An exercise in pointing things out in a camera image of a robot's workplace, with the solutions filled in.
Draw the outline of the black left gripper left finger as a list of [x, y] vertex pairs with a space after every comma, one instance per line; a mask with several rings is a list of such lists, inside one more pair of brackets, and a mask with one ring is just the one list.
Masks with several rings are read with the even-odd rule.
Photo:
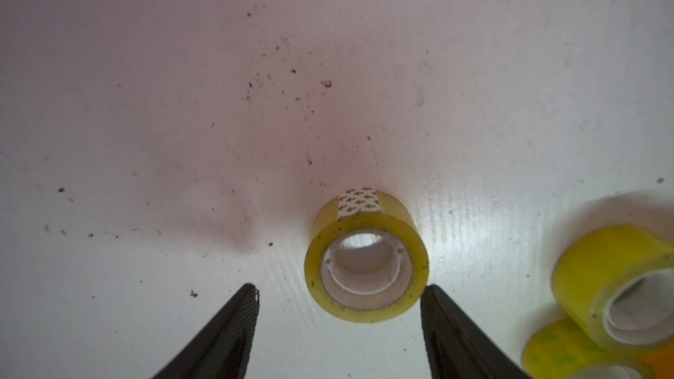
[[260, 310], [259, 291], [244, 284], [157, 378], [239, 379], [246, 375]]

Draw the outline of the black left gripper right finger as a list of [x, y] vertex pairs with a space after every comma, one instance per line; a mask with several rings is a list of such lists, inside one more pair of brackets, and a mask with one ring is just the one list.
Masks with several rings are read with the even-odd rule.
[[421, 296], [421, 324], [433, 379], [528, 376], [436, 284]]

